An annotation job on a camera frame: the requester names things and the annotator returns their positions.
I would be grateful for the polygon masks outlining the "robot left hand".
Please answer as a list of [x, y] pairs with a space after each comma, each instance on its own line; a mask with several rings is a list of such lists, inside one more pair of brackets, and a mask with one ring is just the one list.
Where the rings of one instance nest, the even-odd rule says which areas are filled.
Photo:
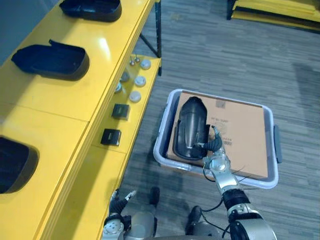
[[109, 216], [112, 215], [121, 215], [122, 211], [128, 204], [129, 200], [133, 198], [137, 191], [133, 190], [129, 192], [124, 198], [120, 199], [119, 197], [120, 189], [117, 188], [111, 195], [110, 203], [109, 203]]

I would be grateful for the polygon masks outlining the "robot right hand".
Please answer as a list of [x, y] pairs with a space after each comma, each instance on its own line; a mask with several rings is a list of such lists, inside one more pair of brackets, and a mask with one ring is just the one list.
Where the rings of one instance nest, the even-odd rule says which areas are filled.
[[218, 128], [214, 125], [212, 125], [211, 127], [214, 131], [214, 139], [206, 143], [195, 143], [191, 149], [191, 153], [194, 157], [205, 157], [208, 155], [208, 152], [215, 153], [223, 146], [223, 141]]

